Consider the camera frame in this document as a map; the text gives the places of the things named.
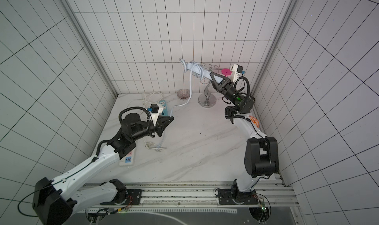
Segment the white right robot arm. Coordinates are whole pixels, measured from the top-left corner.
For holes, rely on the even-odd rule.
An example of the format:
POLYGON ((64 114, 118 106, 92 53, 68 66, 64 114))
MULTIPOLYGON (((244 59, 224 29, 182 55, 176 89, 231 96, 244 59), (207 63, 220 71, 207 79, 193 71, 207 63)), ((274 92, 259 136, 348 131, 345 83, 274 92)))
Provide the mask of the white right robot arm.
POLYGON ((246 83, 247 92, 243 92, 243 89, 237 90, 236 84, 228 77, 210 73, 213 88, 230 101, 229 106, 225 108, 225 118, 247 135, 244 155, 246 172, 234 180, 229 192, 221 192, 220 196, 227 203, 259 204, 260 196, 254 191, 254 187, 261 179, 267 180, 279 171, 278 145, 275 137, 268 137, 249 118, 255 99, 250 94, 247 79, 241 76, 238 80, 246 83))

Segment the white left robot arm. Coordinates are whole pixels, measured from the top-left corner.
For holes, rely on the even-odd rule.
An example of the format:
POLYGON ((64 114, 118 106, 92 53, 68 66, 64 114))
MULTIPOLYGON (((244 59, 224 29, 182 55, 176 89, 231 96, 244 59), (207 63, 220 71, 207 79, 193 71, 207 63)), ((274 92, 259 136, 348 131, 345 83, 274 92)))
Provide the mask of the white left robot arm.
POLYGON ((129 204, 133 199, 118 179, 87 190, 81 187, 129 154, 136 147, 137 140, 152 133, 162 136, 173 120, 173 117, 157 116, 155 122, 149 123, 142 121, 137 113, 120 119, 120 129, 116 135, 101 141, 94 156, 54 179, 44 177, 36 183, 32 208, 37 217, 44 225, 61 225, 72 215, 94 205, 129 204))

